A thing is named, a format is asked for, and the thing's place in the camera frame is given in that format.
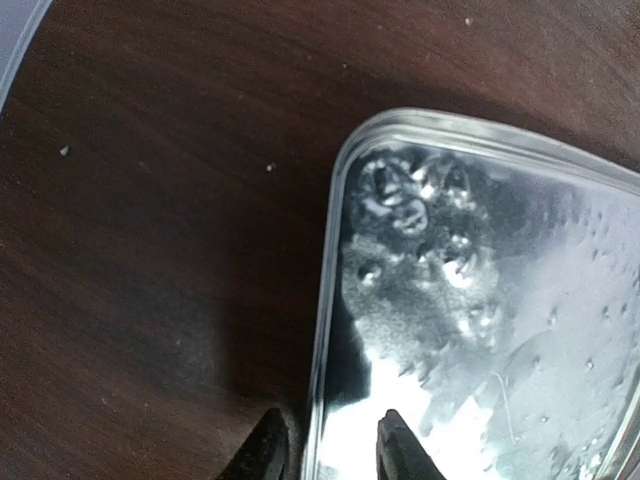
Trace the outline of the bunny tin lid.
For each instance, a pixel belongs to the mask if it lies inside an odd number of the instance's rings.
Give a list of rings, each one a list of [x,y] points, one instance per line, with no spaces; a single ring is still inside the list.
[[[332,175],[304,479],[374,479],[401,418],[448,479],[639,475],[639,175],[393,109]]]

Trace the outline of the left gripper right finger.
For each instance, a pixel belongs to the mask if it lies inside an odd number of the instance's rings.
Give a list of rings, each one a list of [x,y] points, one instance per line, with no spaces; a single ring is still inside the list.
[[[389,409],[378,422],[376,470],[379,480],[445,479],[395,409]]]

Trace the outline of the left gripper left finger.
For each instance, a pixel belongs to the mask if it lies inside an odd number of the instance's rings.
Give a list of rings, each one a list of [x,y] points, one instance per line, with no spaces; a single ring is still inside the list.
[[[282,407],[265,411],[227,464],[228,479],[298,479],[300,427]]]

